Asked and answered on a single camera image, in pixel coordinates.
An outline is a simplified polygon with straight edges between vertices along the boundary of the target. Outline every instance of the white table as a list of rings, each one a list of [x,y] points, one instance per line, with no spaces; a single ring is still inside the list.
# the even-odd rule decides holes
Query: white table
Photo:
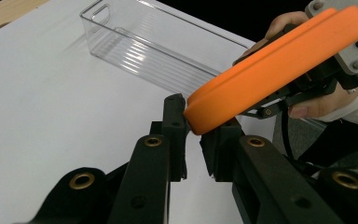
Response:
[[[118,168],[162,119],[172,92],[90,55],[79,12],[92,2],[51,0],[0,30],[0,224],[32,219],[70,171]],[[274,121],[241,118],[246,133],[270,140]],[[172,183],[170,223],[241,223],[199,140],[188,135],[188,179]]]

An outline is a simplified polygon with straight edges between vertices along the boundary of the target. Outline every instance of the clear plastic bin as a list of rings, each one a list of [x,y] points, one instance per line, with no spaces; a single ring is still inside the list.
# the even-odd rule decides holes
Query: clear plastic bin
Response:
[[[210,24],[152,3],[101,0],[82,11],[90,53],[187,97],[248,49]]]

